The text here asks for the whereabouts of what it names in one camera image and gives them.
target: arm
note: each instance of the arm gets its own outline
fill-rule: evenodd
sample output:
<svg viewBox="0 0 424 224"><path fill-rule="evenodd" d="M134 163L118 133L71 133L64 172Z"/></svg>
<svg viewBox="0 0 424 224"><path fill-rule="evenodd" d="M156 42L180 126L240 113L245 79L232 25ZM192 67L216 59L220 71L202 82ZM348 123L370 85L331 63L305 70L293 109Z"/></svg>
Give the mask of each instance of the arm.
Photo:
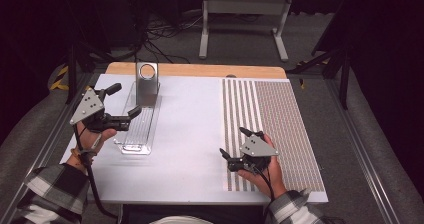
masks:
<svg viewBox="0 0 424 224"><path fill-rule="evenodd" d="M77 125L82 132L80 140L84 149L90 149L97 137L101 135L99 144L94 149L95 153L100 151L104 141L116 134L113 129L105 130L101 134L92 133L84 130L82 123ZM33 170L25 178L24 183L29 190L17 206L24 219L29 220L30 223L81 222L89 181L86 168L81 164L78 153L74 152L70 155L66 163Z"/></svg>
<svg viewBox="0 0 424 224"><path fill-rule="evenodd" d="M274 146L267 135L264 137L269 145ZM268 218L267 223L323 223L320 220L322 217L321 212L306 203L310 192L309 190L304 190L300 193L297 191L287 191L283 183L283 174L276 156L271 157L268 171L264 171L263 174L271 182L275 200L273 200L269 206L272 221ZM246 170L239 170L238 174L255 184L259 191L271 197L271 191L260 175L253 175Z"/></svg>

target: cable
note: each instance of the cable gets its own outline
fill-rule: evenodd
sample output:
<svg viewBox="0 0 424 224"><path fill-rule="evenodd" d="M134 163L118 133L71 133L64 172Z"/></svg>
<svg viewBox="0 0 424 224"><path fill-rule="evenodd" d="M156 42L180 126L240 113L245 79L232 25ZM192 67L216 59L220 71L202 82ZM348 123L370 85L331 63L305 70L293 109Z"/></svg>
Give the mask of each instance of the cable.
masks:
<svg viewBox="0 0 424 224"><path fill-rule="evenodd" d="M81 152L82 150L84 150L84 148L82 147L81 144L81 140L80 137L81 135L84 133L84 131L86 130L86 128L84 128L81 133L78 134L78 128L77 125L73 126L74 128L74 133L75 133L75 139L77 140L77 146L79 151ZM108 212L102 205L101 201L100 201L100 197L99 197L99 193L97 192L97 186L96 183L94 181L94 175L93 175L93 169L91 169L91 163L89 160L89 153L88 152L82 152L81 153L81 162L84 165L84 167L87 169L87 174L88 174L88 179L90 181L90 185L91 185L91 190L93 191L93 195L94 195L94 200L96 202L97 208L100 210L101 213L103 213L106 216L112 217L114 219L118 219L118 216Z"/></svg>
<svg viewBox="0 0 424 224"><path fill-rule="evenodd" d="M266 206L265 211L264 211L264 214L263 214L263 223L265 223L266 217L268 216L268 213L269 213L269 206L275 200L274 190L272 189L272 186L271 186L271 176L269 175L269 169L268 168L267 168L267 170L268 170L268 176L270 177L269 180L266 178L266 176L261 171L259 171L259 169L257 167L254 166L253 169L257 173L259 173L259 175L261 175L262 179L264 179L265 183L268 185L269 191L271 193L271 201Z"/></svg>

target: clear acrylic stand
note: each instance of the clear acrylic stand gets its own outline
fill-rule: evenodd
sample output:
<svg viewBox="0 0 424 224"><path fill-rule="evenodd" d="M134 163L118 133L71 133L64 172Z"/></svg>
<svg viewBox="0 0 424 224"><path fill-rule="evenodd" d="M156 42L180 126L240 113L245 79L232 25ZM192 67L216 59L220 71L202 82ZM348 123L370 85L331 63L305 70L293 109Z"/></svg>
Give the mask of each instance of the clear acrylic stand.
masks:
<svg viewBox="0 0 424 224"><path fill-rule="evenodd" d="M136 83L134 82L123 110L124 114L136 107L136 96ZM154 107L142 107L141 113L131 120L129 130L117 135L114 142L122 154L149 155L152 152L161 101L162 98L158 95Z"/></svg>

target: black and white striped mat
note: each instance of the black and white striped mat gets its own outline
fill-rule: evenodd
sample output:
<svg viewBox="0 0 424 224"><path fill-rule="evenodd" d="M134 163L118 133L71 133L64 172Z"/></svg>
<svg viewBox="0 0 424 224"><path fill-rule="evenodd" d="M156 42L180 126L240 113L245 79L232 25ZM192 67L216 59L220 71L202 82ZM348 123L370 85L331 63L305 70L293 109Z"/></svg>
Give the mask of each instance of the black and white striped mat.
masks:
<svg viewBox="0 0 424 224"><path fill-rule="evenodd" d="M239 127L264 131L275 148L289 190L325 192L318 165L289 80L223 79L222 103L225 149L240 157L245 136ZM228 191L256 191L236 173L227 171Z"/></svg>

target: plaid sleeve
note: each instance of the plaid sleeve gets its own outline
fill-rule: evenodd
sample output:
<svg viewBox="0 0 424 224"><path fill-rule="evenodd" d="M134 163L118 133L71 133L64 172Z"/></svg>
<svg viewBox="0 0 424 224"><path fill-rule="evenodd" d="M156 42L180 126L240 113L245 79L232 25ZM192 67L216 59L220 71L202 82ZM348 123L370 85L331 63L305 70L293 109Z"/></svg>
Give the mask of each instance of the plaid sleeve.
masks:
<svg viewBox="0 0 424 224"><path fill-rule="evenodd" d="M271 223L280 224L320 224L323 214L311 204L307 204L310 190L288 191L269 206L273 214Z"/></svg>
<svg viewBox="0 0 424 224"><path fill-rule="evenodd" d="M24 183L30 190L18 204L22 216L31 219L41 215L55 223L81 221L89 188L84 173L63 163L33 170Z"/></svg>

